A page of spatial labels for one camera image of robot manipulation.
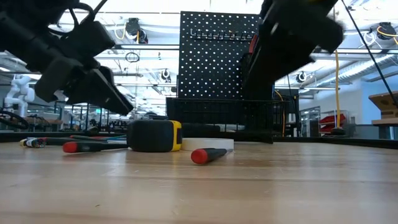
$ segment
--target wooden table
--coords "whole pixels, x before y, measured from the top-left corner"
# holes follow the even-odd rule
[[[64,154],[0,144],[0,223],[397,223],[398,151],[236,144],[189,152]]]

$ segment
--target ceiling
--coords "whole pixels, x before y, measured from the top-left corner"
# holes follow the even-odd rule
[[[100,0],[80,0],[95,8]],[[396,0],[346,0],[347,4],[353,4],[352,15],[361,30],[369,30],[370,27],[377,27],[379,22],[389,21],[394,27],[398,26],[398,16],[395,13],[398,7]],[[233,12],[258,14],[262,0],[146,0],[143,2],[131,0],[108,0],[103,6],[96,20],[106,26],[110,36],[117,44],[133,44],[128,38],[120,39],[123,36],[125,22],[132,17],[139,18],[139,24],[145,30],[149,44],[174,45],[178,47],[180,11],[209,11],[209,12]],[[76,10],[76,16],[81,21],[87,15],[86,12]],[[353,23],[339,1],[335,6],[336,20],[346,28],[345,40],[340,48],[357,49],[364,48],[359,35],[354,30]],[[73,19],[69,12],[65,12],[60,20],[60,27],[51,26],[53,29],[68,31],[73,29]],[[398,48],[393,40],[372,40],[371,35],[367,36],[371,48]],[[129,52],[139,54],[140,61],[130,63],[125,60]],[[115,73],[115,83],[124,87],[123,91],[129,91],[136,96],[134,104],[141,111],[155,111],[159,114],[165,113],[165,97],[174,96],[171,92],[171,85],[176,85],[178,75],[178,50],[107,50],[97,56],[97,60]],[[340,66],[344,67],[362,60],[358,55],[341,60]],[[8,55],[0,55],[4,61]],[[19,69],[23,69],[23,62],[18,62]],[[160,78],[162,71],[170,72],[171,83],[165,83]],[[288,85],[287,77],[290,78],[292,86],[303,86],[303,83],[296,81],[296,74],[305,72],[308,75],[305,86],[314,86],[315,80],[332,75],[335,69],[333,57],[317,60],[315,63],[304,66],[285,78],[277,81],[276,85]],[[166,84],[162,87],[152,88],[148,84]]]

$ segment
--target ceiling duct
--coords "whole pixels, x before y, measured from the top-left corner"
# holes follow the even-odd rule
[[[379,65],[380,69],[385,69],[392,65],[398,65],[398,56],[397,55],[385,55],[379,58],[376,58],[376,62]],[[356,62],[352,65],[348,65],[347,67],[340,70],[339,74],[339,82],[348,82],[365,75],[369,75],[370,73],[376,72],[377,68],[372,60]],[[321,80],[317,81],[316,86],[324,86],[329,85],[335,77],[325,77]]]

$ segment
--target black plastic crate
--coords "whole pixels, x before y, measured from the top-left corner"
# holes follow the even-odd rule
[[[286,105],[285,101],[168,98],[167,115],[181,123],[220,126],[220,131],[279,135]]]

